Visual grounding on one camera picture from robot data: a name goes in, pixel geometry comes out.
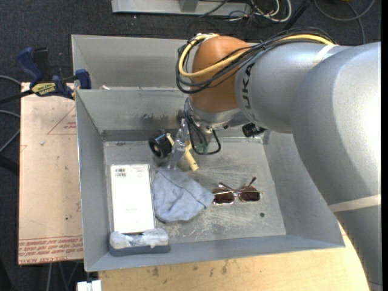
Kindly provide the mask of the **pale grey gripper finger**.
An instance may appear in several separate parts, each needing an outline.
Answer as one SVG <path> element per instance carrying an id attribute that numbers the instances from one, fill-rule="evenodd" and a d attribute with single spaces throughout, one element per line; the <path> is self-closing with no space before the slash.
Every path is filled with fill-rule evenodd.
<path id="1" fill-rule="evenodd" d="M 167 168 L 175 169 L 179 159 L 180 159 L 180 145 L 174 144 L 172 147 L 172 152 L 170 154 L 170 159 L 169 159 Z"/>
<path id="2" fill-rule="evenodd" d="M 177 168 L 180 159 L 184 156 L 186 145 L 183 142 L 178 142 L 175 148 L 175 168 Z"/>

